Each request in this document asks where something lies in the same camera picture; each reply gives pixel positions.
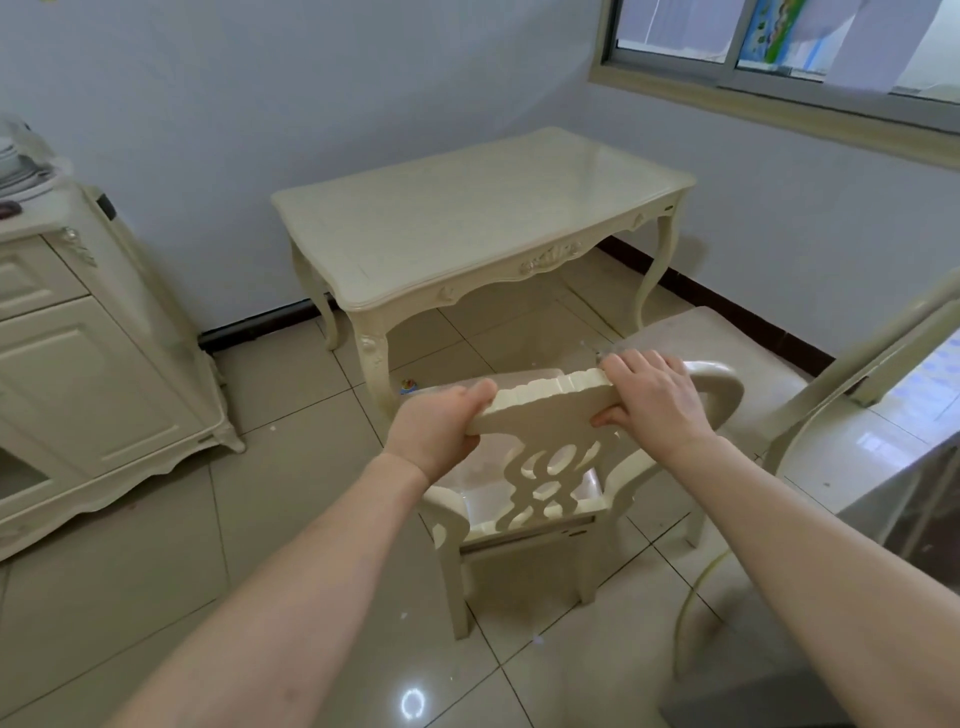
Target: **floor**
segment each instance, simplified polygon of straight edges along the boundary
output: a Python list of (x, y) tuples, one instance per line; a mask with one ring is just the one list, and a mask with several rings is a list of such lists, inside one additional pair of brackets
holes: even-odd
[[(586, 368), (630, 332), (639, 280), (594, 251), (411, 319), (391, 333), (391, 361), (421, 387)], [(658, 289), (650, 313), (686, 308)], [(353, 342), (328, 352), (322, 329), (307, 322), (219, 356), (245, 454), (190, 458), (0, 564), (0, 728), (101, 725), (379, 451), (387, 424)], [(874, 411), (860, 410), (870, 425), (855, 437), (843, 412), (825, 415), (838, 426), (797, 447), (789, 483), (835, 512), (960, 427), (960, 338), (942, 352)], [(480, 562), (468, 573), (472, 628), (461, 642), (451, 637), (430, 540), (412, 516), (318, 725), (664, 725), (657, 703), (671, 680), (674, 619), (726, 546), (715, 530), (701, 548), (686, 545), (690, 503), (665, 474), (640, 490), (603, 554), (607, 580), (588, 607), (575, 606), (558, 550)], [(724, 615), (747, 588), (735, 559), (711, 575), (683, 635), (684, 660), (726, 629)]]

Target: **black baseboard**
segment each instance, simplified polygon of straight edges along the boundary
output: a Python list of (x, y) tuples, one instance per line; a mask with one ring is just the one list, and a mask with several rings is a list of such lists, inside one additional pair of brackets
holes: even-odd
[[(648, 254), (612, 235), (597, 247), (628, 268), (633, 268), (640, 273), (645, 274), (653, 262), (653, 258)], [(660, 285), (688, 303), (712, 308), (761, 347), (786, 359), (810, 375), (817, 376), (833, 363), (833, 357), (828, 353), (821, 352), (812, 344), (807, 344), (792, 333), (787, 333), (782, 328), (761, 319), (743, 306), (725, 299), (719, 293), (711, 291), (672, 268), (663, 274)]]
[[(327, 298), (330, 300), (330, 307), (335, 309), (337, 303), (329, 296)], [(245, 341), (252, 341), (282, 328), (302, 324), (318, 316), (320, 316), (320, 310), (317, 306), (310, 299), (304, 299), (266, 313), (258, 313), (243, 321), (204, 331), (197, 338), (197, 343), (207, 353), (221, 352), (237, 344), (243, 344)]]

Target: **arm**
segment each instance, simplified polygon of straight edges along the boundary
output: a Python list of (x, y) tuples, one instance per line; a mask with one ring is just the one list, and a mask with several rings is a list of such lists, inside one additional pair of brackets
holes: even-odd
[(715, 435), (683, 362), (603, 368), (624, 403), (594, 424), (630, 432), (703, 506), (857, 725), (960, 724), (960, 597)]
[(476, 447), (464, 433), (495, 394), (484, 379), (407, 401), (383, 453), (167, 658), (111, 726), (310, 725), (397, 532), (427, 487)]

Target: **table leg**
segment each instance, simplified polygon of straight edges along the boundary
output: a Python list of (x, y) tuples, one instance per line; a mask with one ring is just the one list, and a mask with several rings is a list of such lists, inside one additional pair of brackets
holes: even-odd
[(297, 244), (293, 240), (290, 241), (290, 253), (294, 260), (294, 271), (297, 273), (300, 285), (303, 287), (306, 295), (310, 297), (310, 300), (320, 309), (320, 313), (324, 317), (326, 347), (333, 351), (340, 346), (340, 332), (337, 330), (337, 320), (333, 316), (333, 310), (326, 300), (325, 286), (319, 283), (318, 278), (320, 275), (313, 269), (313, 266), (310, 265), (310, 261), (303, 257), (303, 253), (300, 252), (300, 248), (297, 247)]
[(657, 255), (650, 264), (650, 270), (640, 282), (640, 289), (636, 292), (634, 301), (634, 319), (637, 329), (643, 328), (642, 308), (647, 298), (653, 293), (657, 283), (663, 278), (666, 269), (670, 265), (670, 259), (677, 248), (677, 240), (680, 237), (680, 227), (677, 224), (676, 211), (669, 217), (657, 218)]
[(400, 407), (400, 396), (390, 381), (387, 334), (379, 328), (366, 325), (362, 319), (353, 316), (350, 319), (367, 389), (380, 411), (392, 420)]

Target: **yellow hose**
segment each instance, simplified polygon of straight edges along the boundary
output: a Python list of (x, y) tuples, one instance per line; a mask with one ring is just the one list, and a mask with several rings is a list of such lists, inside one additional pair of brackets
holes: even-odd
[(684, 599), (684, 605), (680, 608), (680, 612), (677, 614), (677, 623), (673, 626), (673, 676), (675, 678), (680, 677), (680, 631), (684, 626), (686, 610), (689, 609), (690, 603), (693, 601), (693, 597), (697, 594), (697, 590), (700, 589), (700, 585), (703, 584), (707, 577), (710, 576), (710, 573), (716, 569), (717, 565), (731, 553), (732, 551), (727, 549), (713, 559), (713, 561), (707, 564), (707, 568), (701, 571), (696, 581), (693, 582), (693, 586), (690, 587), (690, 593), (686, 595), (686, 599)]

